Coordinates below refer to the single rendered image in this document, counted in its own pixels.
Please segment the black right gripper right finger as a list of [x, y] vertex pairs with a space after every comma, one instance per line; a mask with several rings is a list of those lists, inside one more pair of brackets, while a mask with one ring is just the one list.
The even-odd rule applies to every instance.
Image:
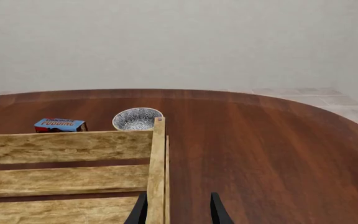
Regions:
[[234, 224], [216, 192], [211, 193], [210, 212], [212, 224]]

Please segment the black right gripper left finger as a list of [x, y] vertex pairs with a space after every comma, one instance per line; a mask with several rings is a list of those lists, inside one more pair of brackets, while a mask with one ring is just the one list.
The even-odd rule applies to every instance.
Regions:
[[147, 218], [148, 201], [147, 194], [139, 195], [131, 213], [125, 220], [124, 224], [145, 224]]

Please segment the wooden slat tray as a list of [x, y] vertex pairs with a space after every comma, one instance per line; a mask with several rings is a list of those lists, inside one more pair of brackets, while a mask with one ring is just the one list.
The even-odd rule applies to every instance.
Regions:
[[0, 134], [0, 224], [170, 224], [165, 118], [145, 131]]

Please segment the patterned blue-white bowl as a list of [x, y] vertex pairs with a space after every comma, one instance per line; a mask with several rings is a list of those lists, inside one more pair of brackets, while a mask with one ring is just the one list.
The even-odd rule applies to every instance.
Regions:
[[115, 115], [112, 125], [120, 131], [152, 130], [158, 117], [163, 114], [153, 108], [130, 108]]

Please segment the blue chocolate pudding box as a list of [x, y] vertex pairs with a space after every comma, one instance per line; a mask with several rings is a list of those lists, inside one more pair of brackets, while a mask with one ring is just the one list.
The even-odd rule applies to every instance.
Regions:
[[34, 124], [37, 133], [87, 132], [85, 121], [45, 118]]

